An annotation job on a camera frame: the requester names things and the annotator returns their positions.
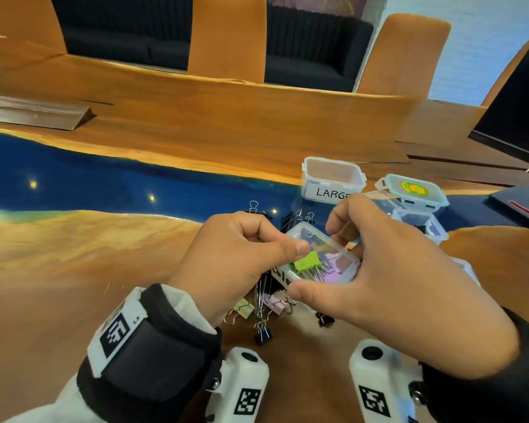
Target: orange chair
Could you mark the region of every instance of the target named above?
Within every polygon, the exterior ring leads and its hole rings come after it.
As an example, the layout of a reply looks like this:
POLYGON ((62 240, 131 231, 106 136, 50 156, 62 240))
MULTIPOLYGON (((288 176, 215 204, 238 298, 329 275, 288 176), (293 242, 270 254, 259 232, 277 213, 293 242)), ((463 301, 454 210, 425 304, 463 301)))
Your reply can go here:
POLYGON ((508 78, 513 74, 513 71, 515 70, 517 65, 519 65, 519 63, 523 59, 523 56, 525 56, 528 50, 529 41, 525 43, 525 45, 519 50, 519 52, 517 52, 511 62, 508 63, 508 66, 505 67, 505 70, 502 71, 500 77, 498 77, 498 79, 492 86, 492 89, 490 89, 490 91, 486 95, 486 98, 484 98, 482 106, 490 106, 492 101, 496 99, 496 96, 500 92, 501 88, 504 87, 505 82, 508 81, 508 78))
POLYGON ((0 35, 66 53, 63 32, 51 0, 0 0, 0 35))
POLYGON ((357 93, 426 99, 451 24, 427 16, 393 13, 374 45, 357 93))
POLYGON ((188 73, 265 81, 266 0, 194 0, 188 73))

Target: couch armrest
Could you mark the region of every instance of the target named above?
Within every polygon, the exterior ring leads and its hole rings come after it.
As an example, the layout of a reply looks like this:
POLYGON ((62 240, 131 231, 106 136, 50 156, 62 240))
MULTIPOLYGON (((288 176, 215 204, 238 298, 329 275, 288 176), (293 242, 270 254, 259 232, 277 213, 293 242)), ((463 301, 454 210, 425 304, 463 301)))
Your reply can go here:
POLYGON ((343 77, 356 78, 359 74, 373 28, 371 23, 352 16, 342 20, 332 65, 343 77))

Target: couch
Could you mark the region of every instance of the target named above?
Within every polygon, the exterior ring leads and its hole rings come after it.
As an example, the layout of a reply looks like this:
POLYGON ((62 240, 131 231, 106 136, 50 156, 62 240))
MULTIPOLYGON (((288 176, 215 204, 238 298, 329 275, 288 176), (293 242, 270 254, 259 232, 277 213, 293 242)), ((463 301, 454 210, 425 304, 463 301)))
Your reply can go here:
MULTIPOLYGON (((52 0, 66 48, 186 70, 192 0, 52 0)), ((372 34, 353 17, 268 5, 265 82, 351 92, 372 34)))

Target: person's right hand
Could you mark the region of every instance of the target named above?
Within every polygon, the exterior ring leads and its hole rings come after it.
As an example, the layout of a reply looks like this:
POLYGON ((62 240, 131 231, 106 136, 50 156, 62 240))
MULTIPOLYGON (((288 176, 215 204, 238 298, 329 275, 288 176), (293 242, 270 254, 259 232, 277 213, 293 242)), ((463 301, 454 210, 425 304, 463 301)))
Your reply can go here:
POLYGON ((361 238, 358 274, 344 285, 294 282, 291 298, 455 377, 490 376, 517 358, 511 319, 418 229, 363 194, 337 205, 325 228, 343 246, 361 238))

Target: hand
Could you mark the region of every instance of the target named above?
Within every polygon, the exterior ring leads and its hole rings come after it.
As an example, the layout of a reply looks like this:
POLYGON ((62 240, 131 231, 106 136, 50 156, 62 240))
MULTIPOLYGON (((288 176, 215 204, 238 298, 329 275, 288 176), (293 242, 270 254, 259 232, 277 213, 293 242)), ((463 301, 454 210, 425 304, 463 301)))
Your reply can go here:
POLYGON ((461 378, 493 375, 519 354, 501 307, 418 229, 392 220, 363 194, 337 205, 326 230, 363 259, 345 285, 297 281, 288 294, 344 319, 432 367, 461 378))
POLYGON ((216 327, 263 272, 309 253, 306 241, 289 238, 262 215, 214 215, 198 231, 169 284, 188 292, 216 327))

